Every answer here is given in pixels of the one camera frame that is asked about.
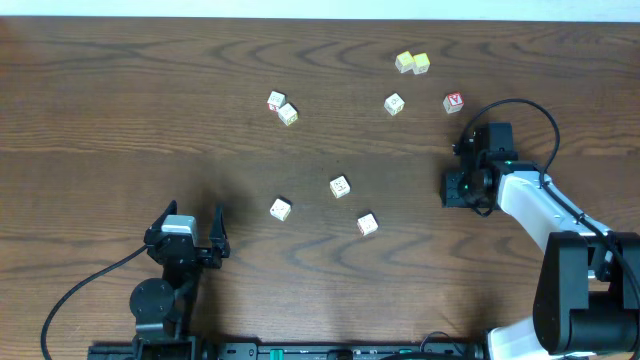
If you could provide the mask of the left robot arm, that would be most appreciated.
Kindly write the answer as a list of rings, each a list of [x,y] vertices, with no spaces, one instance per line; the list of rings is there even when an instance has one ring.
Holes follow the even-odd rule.
[[[179,215],[175,201],[145,231],[147,254],[163,272],[159,278],[139,283],[130,296],[136,333],[142,341],[188,336],[202,272],[221,268],[230,255],[222,207],[215,210],[208,239],[209,246],[198,244],[196,219]]]

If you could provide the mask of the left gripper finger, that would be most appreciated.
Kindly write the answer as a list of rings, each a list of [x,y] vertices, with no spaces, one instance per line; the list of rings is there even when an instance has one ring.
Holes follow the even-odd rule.
[[[151,230],[160,231],[166,218],[169,215],[176,215],[176,214],[177,214],[177,202],[175,200],[172,200],[167,206],[167,208],[164,210],[164,212],[152,223]]]
[[[224,212],[222,205],[218,205],[215,208],[215,214],[208,239],[216,248],[228,247],[228,237],[224,226]]]

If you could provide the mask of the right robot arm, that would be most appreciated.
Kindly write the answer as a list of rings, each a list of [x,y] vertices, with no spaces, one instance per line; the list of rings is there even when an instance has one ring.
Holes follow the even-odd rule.
[[[477,127],[453,147],[446,208],[514,218],[544,254],[530,317],[491,330],[491,359],[560,359],[639,352],[639,236],[592,220],[543,167],[519,159],[508,123]]]

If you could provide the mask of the white block red print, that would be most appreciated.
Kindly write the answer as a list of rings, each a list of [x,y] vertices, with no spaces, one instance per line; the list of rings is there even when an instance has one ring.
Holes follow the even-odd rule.
[[[357,219],[357,227],[363,236],[378,230],[379,225],[373,213],[368,213]]]

